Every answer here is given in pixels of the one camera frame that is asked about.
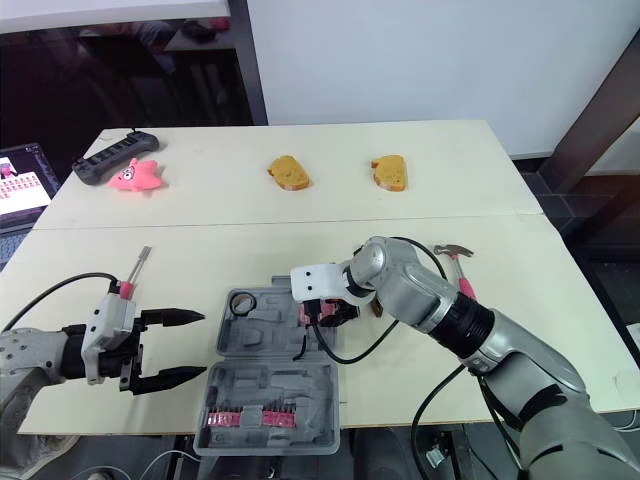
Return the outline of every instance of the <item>tool case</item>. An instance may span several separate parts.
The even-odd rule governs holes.
[[[234,313],[232,302],[238,298],[251,302],[247,313]],[[229,293],[217,345],[226,360],[209,373],[194,441],[198,455],[329,455],[338,450],[338,370],[310,328],[305,354],[293,360],[306,331],[289,277],[273,277],[270,288]],[[321,331],[334,346],[335,328]]]

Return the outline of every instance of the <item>toast slice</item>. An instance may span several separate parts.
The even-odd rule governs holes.
[[[385,155],[371,162],[375,168],[373,178],[376,183],[392,192],[402,192],[407,188],[407,167],[401,155]]]
[[[310,183],[307,172],[291,155],[276,158],[267,172],[285,190],[302,190]]]

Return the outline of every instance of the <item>black power strip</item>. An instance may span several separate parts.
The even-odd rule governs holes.
[[[97,185],[100,183],[102,175],[111,168],[131,160],[141,152],[153,152],[159,147],[158,139],[154,135],[134,130],[128,133],[126,138],[95,155],[76,160],[71,168],[87,185]]]

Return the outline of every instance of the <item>laptop screen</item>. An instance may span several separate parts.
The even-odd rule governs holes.
[[[59,188],[37,143],[0,150],[0,233],[34,223]]]

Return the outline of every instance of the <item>pink plush starfish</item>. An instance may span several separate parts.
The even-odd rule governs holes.
[[[118,190],[134,192],[161,187],[163,183],[162,179],[156,176],[157,168],[158,162],[139,162],[137,158],[132,158],[129,166],[114,175],[107,185]]]

